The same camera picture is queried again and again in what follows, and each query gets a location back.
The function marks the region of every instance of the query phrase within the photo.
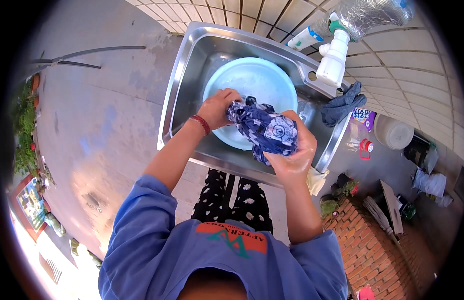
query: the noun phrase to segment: red bracelet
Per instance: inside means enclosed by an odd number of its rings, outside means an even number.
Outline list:
[[[202,127],[204,127],[205,135],[208,135],[209,133],[211,133],[211,128],[209,127],[209,125],[207,124],[207,122],[204,120],[203,117],[195,115],[195,116],[190,117],[189,119],[199,122],[200,125],[202,125]]]

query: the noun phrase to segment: black pants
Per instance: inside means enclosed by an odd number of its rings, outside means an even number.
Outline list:
[[[191,219],[221,223],[232,219],[252,227],[255,231],[273,233],[267,199],[260,183],[240,178],[237,197],[233,207],[229,208],[228,199],[223,199],[226,176],[227,173],[209,169]]]

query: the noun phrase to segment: dish towel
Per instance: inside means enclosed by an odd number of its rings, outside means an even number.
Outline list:
[[[332,99],[329,103],[322,106],[320,109],[322,122],[327,127],[334,127],[349,112],[354,111],[355,108],[364,106],[367,103],[367,97],[362,93],[359,94],[361,88],[362,83],[355,81],[345,94]]]
[[[252,155],[269,166],[264,151],[289,156],[297,152],[297,123],[274,111],[268,104],[258,104],[254,97],[233,102],[227,118],[244,138],[253,143]]]
[[[324,173],[319,173],[314,167],[310,167],[307,174],[307,187],[309,188],[310,195],[316,196],[325,184],[325,177],[330,173],[325,170]]]

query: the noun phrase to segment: stainless steel sink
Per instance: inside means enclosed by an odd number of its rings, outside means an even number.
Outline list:
[[[282,68],[291,78],[299,98],[297,113],[317,139],[312,166],[319,172],[328,167],[349,123],[344,118],[335,127],[326,127],[318,111],[320,105],[337,96],[334,87],[309,79],[319,63],[273,40],[216,24],[192,22],[175,59],[165,94],[157,149],[177,133],[202,104],[210,77],[224,64],[241,57],[260,57]],[[342,89],[349,87],[344,81]],[[202,139],[189,159],[240,177],[280,187],[274,170],[252,157],[251,151],[233,148],[214,134]]]

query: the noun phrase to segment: human hand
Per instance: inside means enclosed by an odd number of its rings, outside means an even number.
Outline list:
[[[227,118],[227,109],[233,101],[241,101],[240,94],[231,88],[218,89],[217,93],[202,103],[197,115],[202,117],[211,130],[232,124]]]
[[[274,168],[280,183],[284,187],[292,187],[297,183],[306,183],[317,149],[317,140],[293,110],[284,111],[282,115],[297,123],[297,152],[290,156],[267,152],[264,155]]]

